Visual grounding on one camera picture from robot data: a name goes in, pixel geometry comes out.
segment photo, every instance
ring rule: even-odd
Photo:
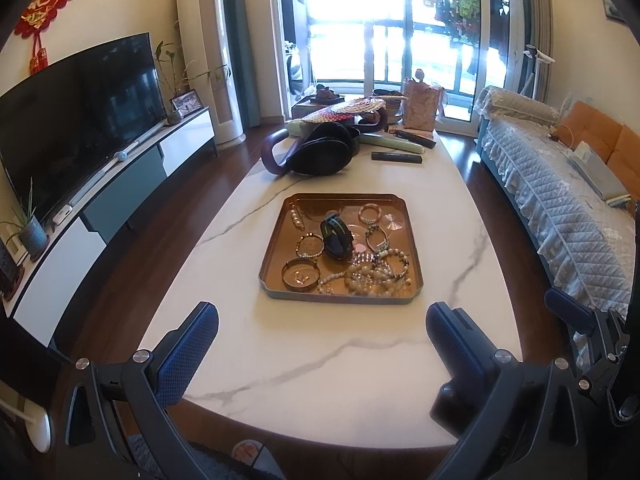
[[[204,108],[195,90],[174,97],[171,99],[171,104],[176,110],[181,110],[184,115],[189,115],[196,110]]]
[[[620,14],[619,10],[616,9],[616,6],[613,4],[611,0],[604,0],[604,10],[607,15],[607,18],[619,23],[625,23],[622,14]]]

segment sliding door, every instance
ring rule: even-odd
[[[315,80],[340,93],[400,89],[416,69],[443,86],[440,129],[475,134],[474,97],[510,88],[524,34],[510,0],[305,0]]]

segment television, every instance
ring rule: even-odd
[[[0,158],[45,222],[120,149],[165,117],[149,35],[65,57],[0,96]]]

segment sofa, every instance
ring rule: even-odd
[[[637,201],[640,136],[586,103],[561,113],[495,87],[481,91],[476,111],[481,160],[520,216],[550,282],[585,306],[626,317],[636,256],[633,204],[606,205],[566,156],[584,140]]]

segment red tassel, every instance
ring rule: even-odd
[[[36,32],[33,35],[33,49],[31,50],[31,59],[29,61],[29,74],[33,75],[47,66],[49,66],[47,49],[42,46],[40,33]]]

